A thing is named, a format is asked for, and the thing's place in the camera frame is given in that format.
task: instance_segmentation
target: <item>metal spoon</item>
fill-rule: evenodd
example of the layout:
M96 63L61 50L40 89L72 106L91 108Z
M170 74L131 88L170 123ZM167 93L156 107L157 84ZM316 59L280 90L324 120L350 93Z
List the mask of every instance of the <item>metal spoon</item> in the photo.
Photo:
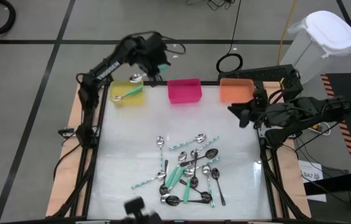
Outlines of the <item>metal spoon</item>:
M187 153L186 153L185 151L182 151L182 152L178 155L178 164L177 164L177 166L174 168L173 172L171 172L170 177L169 177L168 180L167 180L167 183L166 183L166 187L167 187L167 188L170 187L171 182L173 181L174 176L175 176L176 173L177 173L178 167L179 167L180 164L181 164L182 162L184 162L186 159L187 159Z
M220 171L217 168L214 168L212 170L212 177L217 181L218 190L220 191L221 203L225 205L225 199L223 194L221 193L220 184L218 183L218 178L220 178Z
M193 189L195 189L195 188L198 186L198 184L199 184L199 180L198 180L198 178L196 177L196 163L197 163L197 160L198 160L198 153L195 152L194 176L193 176L193 177L191 178L191 180L190 180L190 187L192 187Z
M191 156L194 156L195 152L198 153L198 155L200 154L201 150L206 148L207 146L211 145L213 142L217 141L220 138L220 136L217 136L215 138L213 138L212 140L210 140L208 143L206 143L206 145L202 146L200 149L194 149L190 152Z
M165 176L166 176L166 173L165 173L165 172L158 172L158 173L156 174L155 177L153 177L153 178L151 178L151 179L149 179L149 180L145 180L144 182L141 182L141 183L139 183L139 184L135 184L135 185L131 186L131 189L134 190L134 189L136 189L137 187L140 187L140 186L142 186L142 185L144 185L144 184L147 184L147 183L149 183L149 182L151 182L151 181L153 181L153 180L156 180L156 179L157 179L157 180L162 180Z
M132 95L132 94L135 94L135 93L141 91L143 89L143 87L144 87L143 85L139 85L139 86L137 86L137 88L129 91L128 93L124 94L123 96L114 96L114 97L112 97L112 100L116 101L116 102L117 101L121 101L124 97Z
M187 187L185 188L185 192L184 192L184 203L188 203L190 178L194 175L194 173L195 173L195 167L191 165L189 165L184 171L184 175L188 177Z
M187 142L184 142L184 143L181 143L181 144L178 144L178 145L175 145L175 146L170 146L170 150L174 150L174 149L178 149L182 146L186 146L190 143L193 143L193 142L197 142L197 143L201 143L203 142L204 140L206 139L206 135L205 134L198 134L195 136L195 139L194 140L191 140L191 141L187 141Z
M183 179L180 179L180 183L182 183L184 185L187 185L187 182L184 181ZM197 189L193 189L193 190L195 190L196 192L200 193L200 196L201 196L202 200L208 200L208 201L213 200L212 196L208 192L200 192Z
M164 161L164 173L165 173L165 176L163 178L163 184L159 187L159 193L161 195L165 195L169 191L169 189L166 187L166 176L167 176L167 167L168 166L169 166L169 161L165 160Z
M166 203L171 206L177 206L178 204L180 204L180 202L182 202L182 200L180 200L179 197L174 195L168 196L166 198ZM188 202L205 203L205 204L210 203L209 201L206 201L206 200L189 200Z
M207 177L208 193L213 197L212 188L211 188L211 186L210 186L210 174L212 173L210 166L209 166L209 165L203 166L202 172L203 172L203 174L205 174L206 177ZM212 208L215 207L214 199L210 202L210 206L211 206Z
M136 74L134 74L134 75L131 75L129 80L130 80L130 82L132 82L132 83L138 83L138 82L140 82L145 76L146 76L146 73L144 73L144 74L142 74L142 75L136 73Z
M156 144L161 149L161 172L163 172L163 150L162 150L162 147L164 145L164 138L162 136L157 137Z
M209 149L204 156L198 157L198 159L202 159L202 158L207 158L207 159L213 159L214 157L216 157L218 154L218 149ZM186 166L188 165L190 162L192 161L186 161L180 164L180 166Z

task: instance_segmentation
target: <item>black spoon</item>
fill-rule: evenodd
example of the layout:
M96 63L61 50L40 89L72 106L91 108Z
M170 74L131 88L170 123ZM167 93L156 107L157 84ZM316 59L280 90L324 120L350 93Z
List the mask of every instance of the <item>black spoon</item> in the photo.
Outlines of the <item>black spoon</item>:
M177 206L178 204L180 204L180 202L182 202L182 200L180 200L179 197L174 195L168 196L166 198L166 203L171 206ZM188 202L205 203L205 204L210 203L210 201L205 201L205 200L189 200Z
M206 157L207 159L213 159L215 156L217 156L218 154L218 149L209 149L204 156L199 157L198 159L204 158ZM188 165L190 162L192 161L185 161L180 163L181 167L184 167L186 165Z
M194 164L195 164L195 169L194 169L194 176L191 178L190 180L190 187L195 189L198 184L199 184L199 180L198 178L196 177L196 163L197 163L197 160L198 160L198 153L195 152L195 161L194 161Z
M180 179L180 183L184 184L185 186L187 185L187 182L184 181L183 179ZM200 196L202 200L208 200L211 201L213 198L208 192L200 192L197 189L194 189L196 192L200 193Z
M221 203L223 205L225 205L225 199L224 199L223 194L221 193L220 184L218 183L218 178L220 178L220 171L217 168L213 168L212 177L213 177L213 179L215 179L217 181L218 190L220 191Z
M168 160L164 161L164 173L165 176L163 178L163 184L161 185L161 187L159 187L159 193L161 195L165 195L169 192L169 189L166 187L166 176L167 176L167 165L169 164Z

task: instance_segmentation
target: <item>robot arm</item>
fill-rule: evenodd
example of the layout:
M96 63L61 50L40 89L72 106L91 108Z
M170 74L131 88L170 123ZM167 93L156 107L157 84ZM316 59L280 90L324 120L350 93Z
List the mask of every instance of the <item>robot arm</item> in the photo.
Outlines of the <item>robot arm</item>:
M140 35L152 33L147 40ZM165 50L167 46L163 36L158 32L145 32L128 35L116 46L113 53L104 58L88 73L78 74L76 79L80 84L78 96L82 104L83 123L76 130L76 136L82 147L91 148L97 143L94 133L93 117L98 106L98 90L104 85L107 78L122 64L137 64L147 74L148 78L157 81L160 72L158 66L170 65Z

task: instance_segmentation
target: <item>plastic bin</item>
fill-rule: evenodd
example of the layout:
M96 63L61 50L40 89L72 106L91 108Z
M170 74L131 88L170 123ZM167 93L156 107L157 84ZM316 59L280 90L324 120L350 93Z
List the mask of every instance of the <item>plastic bin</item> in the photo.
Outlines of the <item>plastic bin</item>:
M220 101L222 103L246 103L253 99L254 90L252 80L222 78L220 80Z
M144 104L144 89L140 92L124 97L120 101L113 101L114 96L123 96L129 91L135 89L139 85L143 85L143 82L131 83L129 80L126 81L113 81L109 88L109 98L116 106L127 106L127 105L143 105Z
M281 65L291 64L298 69L302 84L321 74L339 57L351 54L351 27L331 12L313 12L293 24L288 32L298 35Z
M169 80L167 91L172 104L196 103L202 98L202 88L198 78Z

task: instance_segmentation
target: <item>black ring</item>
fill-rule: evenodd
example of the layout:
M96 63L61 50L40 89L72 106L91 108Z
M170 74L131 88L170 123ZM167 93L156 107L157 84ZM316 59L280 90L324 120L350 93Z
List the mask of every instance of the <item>black ring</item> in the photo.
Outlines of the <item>black ring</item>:
M222 73L223 71L220 70L220 63L226 59L227 57L231 57L231 56L234 56L234 57L237 57L239 59L239 65L236 69L232 70L232 71L229 71L229 72L233 72L233 71L239 71L241 68L242 68L242 65L243 65L243 58L240 54L226 54L224 55L222 58L220 58L220 60L218 60L217 64L215 65L215 68L217 69L217 71L219 73Z

